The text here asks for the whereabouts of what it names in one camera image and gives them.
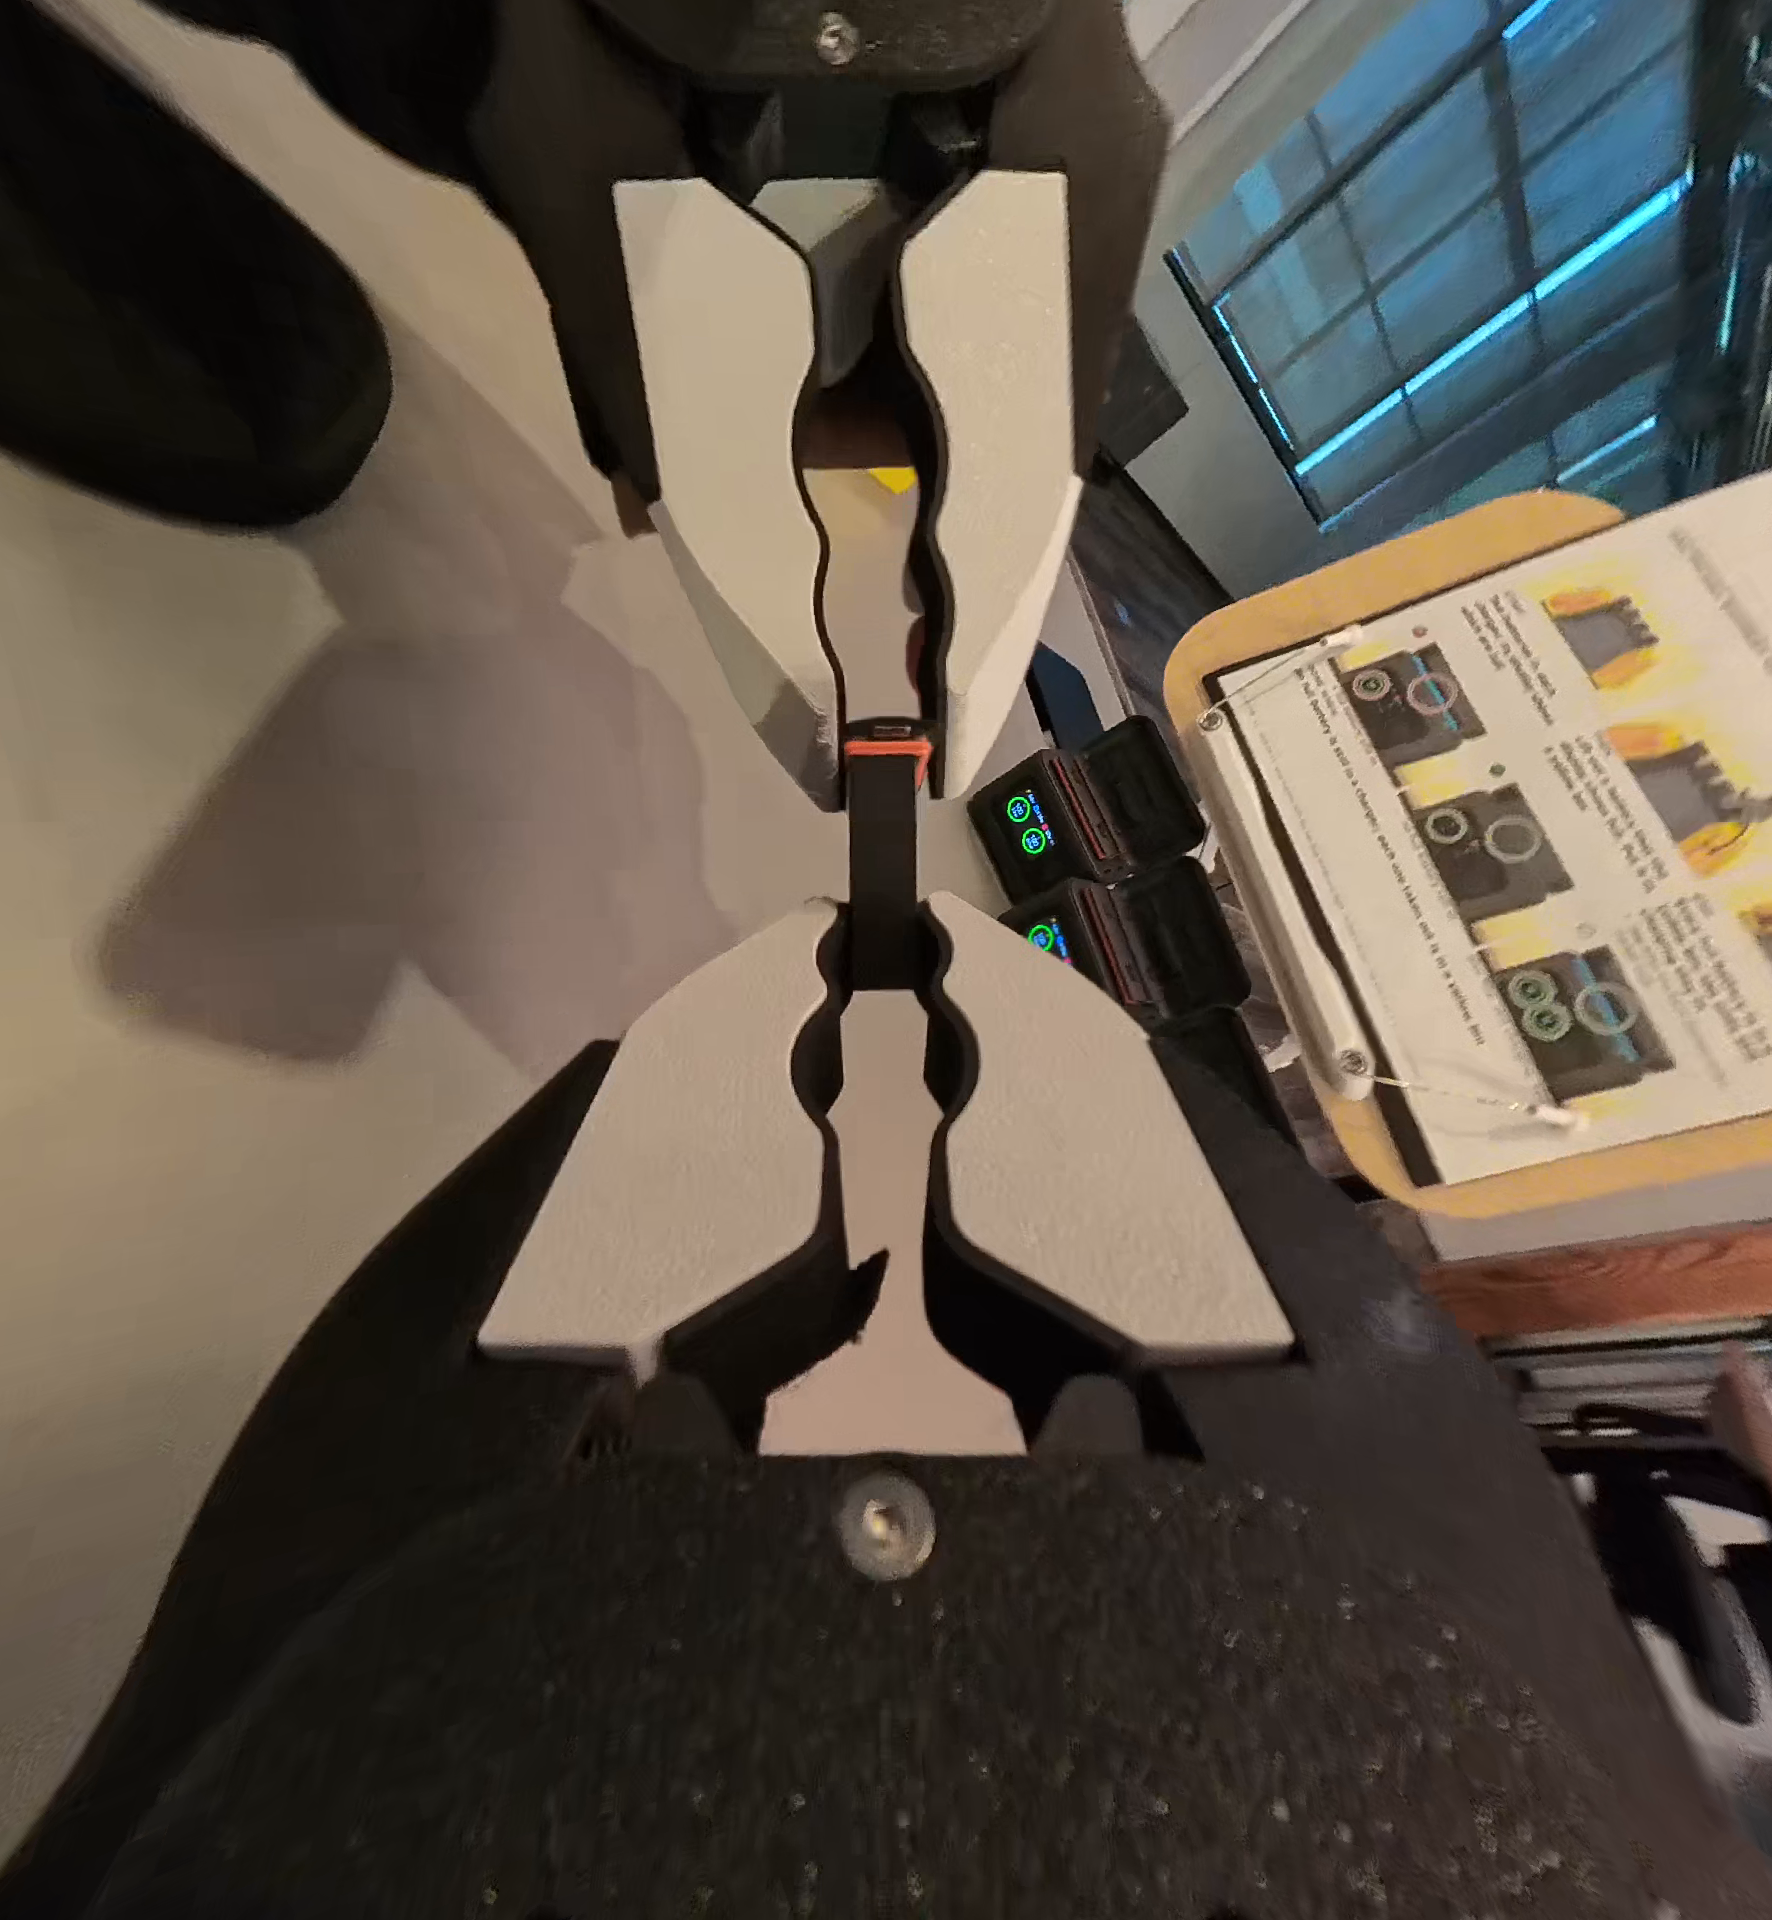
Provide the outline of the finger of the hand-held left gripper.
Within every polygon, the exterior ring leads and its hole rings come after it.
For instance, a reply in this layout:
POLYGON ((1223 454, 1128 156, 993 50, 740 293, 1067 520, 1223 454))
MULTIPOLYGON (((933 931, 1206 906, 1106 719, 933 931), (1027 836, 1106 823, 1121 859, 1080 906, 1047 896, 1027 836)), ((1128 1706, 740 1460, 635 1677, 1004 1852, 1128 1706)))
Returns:
POLYGON ((903 351, 933 425, 920 549, 933 557, 927 719, 993 753, 1017 704, 1067 520, 1067 200, 1060 168, 981 168, 903 242, 903 351))
POLYGON ((840 673, 819 635, 828 545, 796 454, 817 383, 809 258, 707 178, 621 178, 611 202, 659 458, 650 532, 741 719, 834 812, 840 673))

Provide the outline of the brown wooden furniture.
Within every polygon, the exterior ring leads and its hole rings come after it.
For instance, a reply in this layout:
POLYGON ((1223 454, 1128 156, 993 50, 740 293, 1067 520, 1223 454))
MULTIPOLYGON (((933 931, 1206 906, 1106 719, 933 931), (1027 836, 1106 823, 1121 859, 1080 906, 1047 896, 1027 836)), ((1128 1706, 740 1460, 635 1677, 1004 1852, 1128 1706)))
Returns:
POLYGON ((1438 1258, 1418 1283, 1473 1337, 1760 1325, 1772 1317, 1772 1219, 1438 1258))

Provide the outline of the black battery charger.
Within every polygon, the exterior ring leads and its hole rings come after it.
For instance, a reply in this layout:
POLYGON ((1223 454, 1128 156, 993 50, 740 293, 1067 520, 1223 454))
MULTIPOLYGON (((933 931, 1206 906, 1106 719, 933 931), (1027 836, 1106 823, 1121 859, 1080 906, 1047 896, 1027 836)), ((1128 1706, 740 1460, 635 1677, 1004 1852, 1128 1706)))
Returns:
POLYGON ((1145 717, 1121 717, 1086 753, 1027 753, 966 812, 1004 896, 1060 878, 1121 887, 1206 840, 1206 810, 1145 717))
POLYGON ((1167 859, 1110 887, 1060 878, 1034 896, 1016 896, 1000 931, 1060 953, 1159 1038, 1206 1047, 1234 1038, 1241 1025, 1245 960, 1195 859, 1167 859))

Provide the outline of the instruction board on stand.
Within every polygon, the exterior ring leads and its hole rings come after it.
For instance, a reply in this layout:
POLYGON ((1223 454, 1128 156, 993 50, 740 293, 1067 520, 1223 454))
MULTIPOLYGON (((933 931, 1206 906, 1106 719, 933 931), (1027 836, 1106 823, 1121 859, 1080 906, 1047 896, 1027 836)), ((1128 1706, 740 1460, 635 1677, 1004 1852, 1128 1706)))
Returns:
POLYGON ((1418 1182, 1772 1110, 1772 467, 1218 696, 1418 1182))

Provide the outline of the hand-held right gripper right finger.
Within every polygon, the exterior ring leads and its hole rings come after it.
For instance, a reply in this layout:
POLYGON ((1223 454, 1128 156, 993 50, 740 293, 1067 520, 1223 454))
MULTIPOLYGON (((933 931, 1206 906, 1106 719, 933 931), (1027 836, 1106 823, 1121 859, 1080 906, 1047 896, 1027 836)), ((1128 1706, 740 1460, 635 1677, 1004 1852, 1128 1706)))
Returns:
POLYGON ((1027 1304, 1128 1357, 1286 1357, 1293 1317, 1206 1161, 1145 1037, 1060 953, 927 895, 933 1222, 1027 1304))

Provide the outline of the large glass window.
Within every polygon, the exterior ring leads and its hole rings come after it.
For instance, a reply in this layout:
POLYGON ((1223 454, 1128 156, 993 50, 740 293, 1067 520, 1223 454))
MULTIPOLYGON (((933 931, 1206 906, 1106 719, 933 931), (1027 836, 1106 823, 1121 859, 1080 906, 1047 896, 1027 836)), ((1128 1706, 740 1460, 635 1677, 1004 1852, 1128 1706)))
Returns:
POLYGON ((1392 6, 1167 247, 1313 539, 1680 494, 1696 43, 1680 0, 1392 6))

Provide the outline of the red-edged black battery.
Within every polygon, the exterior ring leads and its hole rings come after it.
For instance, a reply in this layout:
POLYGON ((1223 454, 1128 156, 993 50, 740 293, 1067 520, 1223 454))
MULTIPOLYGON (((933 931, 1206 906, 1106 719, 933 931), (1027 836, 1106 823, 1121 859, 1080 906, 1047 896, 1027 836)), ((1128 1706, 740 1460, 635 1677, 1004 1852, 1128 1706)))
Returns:
POLYGON ((870 717, 870 719, 840 732, 840 823, 852 823, 840 953, 852 953, 852 988, 915 988, 927 971, 920 776, 927 776, 927 732, 915 717, 870 717))

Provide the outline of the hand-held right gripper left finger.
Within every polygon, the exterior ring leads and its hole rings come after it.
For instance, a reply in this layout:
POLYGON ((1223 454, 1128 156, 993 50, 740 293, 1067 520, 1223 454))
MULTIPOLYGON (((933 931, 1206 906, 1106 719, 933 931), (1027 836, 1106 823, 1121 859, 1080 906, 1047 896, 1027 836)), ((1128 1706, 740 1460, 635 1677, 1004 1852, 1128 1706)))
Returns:
POLYGON ((828 1104, 840 1090, 840 906, 769 931, 659 988, 483 1317, 493 1357, 621 1357, 840 1240, 828 1104))

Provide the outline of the wooden sign board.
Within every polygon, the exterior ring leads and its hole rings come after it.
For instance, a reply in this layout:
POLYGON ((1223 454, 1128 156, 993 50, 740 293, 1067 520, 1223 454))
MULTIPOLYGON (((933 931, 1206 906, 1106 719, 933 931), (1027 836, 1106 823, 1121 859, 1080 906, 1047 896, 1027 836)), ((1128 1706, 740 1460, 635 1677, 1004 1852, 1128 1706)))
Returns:
POLYGON ((1342 1137, 1347 1172, 1433 1219, 1528 1219, 1576 1206, 1654 1213, 1669 1182, 1729 1182, 1772 1197, 1772 1110, 1685 1126, 1669 1137, 1582 1137, 1582 1154, 1565 1161, 1494 1172, 1473 1182, 1418 1182, 1406 1161, 1406 1104, 1379 1080, 1392 1064, 1375 1021, 1347 960, 1334 953, 1320 906, 1303 896, 1303 862, 1286 840, 1286 800, 1245 768, 1234 738, 1234 696, 1218 696, 1218 678, 1254 663, 1254 687, 1270 687, 1275 663, 1320 649, 1342 629, 1361 629, 1366 619, 1406 619, 1502 568, 1565 549, 1611 524, 1615 510, 1590 494, 1494 494, 1442 524, 1379 539, 1375 549, 1334 557, 1303 577, 1209 610, 1159 663, 1178 759, 1206 800, 1234 896, 1254 931, 1263 988, 1286 1006, 1293 1070, 1313 1080, 1320 1126, 1342 1137))

